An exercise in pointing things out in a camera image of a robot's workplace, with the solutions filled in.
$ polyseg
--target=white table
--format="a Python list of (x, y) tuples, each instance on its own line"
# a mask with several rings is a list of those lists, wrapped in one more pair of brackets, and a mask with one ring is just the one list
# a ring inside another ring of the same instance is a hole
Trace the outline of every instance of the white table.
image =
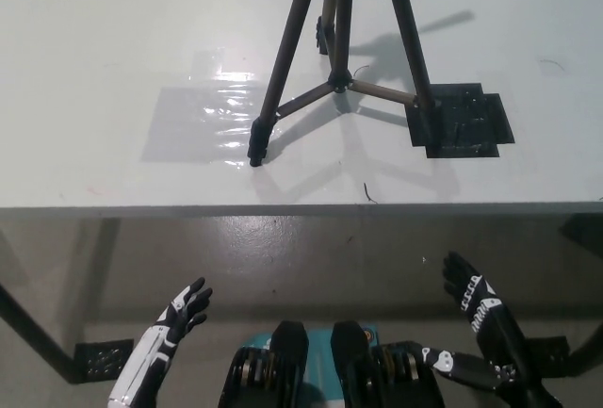
[[(0, 0), (0, 215), (603, 210), (602, 0), (412, 1), (432, 82), (500, 94), (500, 158), (428, 159), (402, 106), (349, 92), (385, 121), (330, 96), (251, 168), (291, 0)], [(329, 72), (320, 7), (284, 99)], [(354, 0), (352, 27), (357, 78), (412, 90), (390, 0)]]

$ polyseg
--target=black mounting plate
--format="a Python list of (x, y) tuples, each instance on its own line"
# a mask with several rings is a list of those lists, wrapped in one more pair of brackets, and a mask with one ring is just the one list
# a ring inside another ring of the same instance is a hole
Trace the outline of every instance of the black mounting plate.
[(81, 369), (82, 383), (117, 380), (132, 349), (133, 339), (75, 345), (73, 360)]
[[(480, 83), (432, 85), (432, 94), (429, 118), (416, 106), (405, 107), (413, 146), (426, 147), (427, 158), (494, 157), (498, 144), (515, 143), (500, 96), (484, 94)], [(439, 145), (428, 142), (426, 120)]]

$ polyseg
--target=tripod leg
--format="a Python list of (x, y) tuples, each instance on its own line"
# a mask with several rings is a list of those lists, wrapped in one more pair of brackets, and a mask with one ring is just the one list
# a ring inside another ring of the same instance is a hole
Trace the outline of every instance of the tripod leg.
[(423, 50), (421, 49), (421, 42), (418, 38), (411, 0), (392, 0), (392, 3), (398, 19), (399, 32), (404, 42), (406, 57), (413, 74), (418, 104), (425, 112), (429, 113), (433, 107), (432, 88), (427, 74)]
[(334, 66), (329, 76), (329, 83), (334, 86), (335, 92), (343, 92), (351, 82), (348, 71), (350, 58), (350, 30), (351, 30), (352, 0), (337, 0), (337, 14), (335, 25), (335, 58)]
[[(326, 54), (329, 55), (329, 62), (331, 68), (334, 66), (334, 23), (335, 23), (335, 10), (337, 6), (337, 0), (324, 0), (322, 3), (322, 15), (320, 16), (318, 26), (320, 29), (318, 32), (322, 32), (324, 36), (324, 43), (326, 44)], [(324, 48), (321, 47), (320, 53), (324, 55)]]
[(302, 34), (303, 22), (308, 14), (310, 2), (312, 0), (293, 0), (289, 16), (286, 19), (285, 32), (281, 40), (281, 46), (276, 56), (272, 76), (264, 98), (264, 104), (257, 118), (252, 125), (252, 132), (249, 139), (249, 149), (247, 157), (250, 159), (251, 166), (260, 166), (262, 158), (266, 156), (266, 149), (272, 128), (276, 123), (276, 109), (281, 102), (283, 90), (285, 89), (286, 79), (291, 69), (291, 63), (295, 56), (295, 51)]

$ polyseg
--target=concrete floor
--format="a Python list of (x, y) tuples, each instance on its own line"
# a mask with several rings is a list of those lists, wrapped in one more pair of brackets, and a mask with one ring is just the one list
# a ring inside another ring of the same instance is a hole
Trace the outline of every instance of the concrete floor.
[[(52, 336), (138, 338), (204, 275), (209, 321), (181, 346), (159, 407), (215, 407), (233, 353), (282, 318), (307, 326), (370, 320), (382, 342), (414, 339), (477, 352), (445, 294), (454, 249), (480, 269), (527, 335), (576, 347), (603, 319), (603, 262), (558, 233), (561, 217), (440, 219), (235, 217), (0, 222), (0, 282)], [(0, 406), (106, 406), (111, 383), (69, 386), (0, 321)], [(597, 406), (603, 367), (547, 382), (567, 407)], [(448, 382), (449, 407), (500, 406)]]

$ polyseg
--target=black and white robotic hand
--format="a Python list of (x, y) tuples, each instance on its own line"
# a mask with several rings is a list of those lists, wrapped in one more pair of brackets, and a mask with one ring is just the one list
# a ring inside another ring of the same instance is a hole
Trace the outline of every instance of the black and white robotic hand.
[(180, 341), (207, 319), (211, 288), (200, 278), (185, 288), (140, 339), (120, 374), (108, 408), (149, 408), (156, 397)]
[(445, 290), (466, 315), (485, 361), (423, 349), (426, 364), (455, 382), (495, 392), (517, 408), (562, 405), (542, 385), (528, 342), (511, 311), (485, 278), (457, 253), (444, 261)]

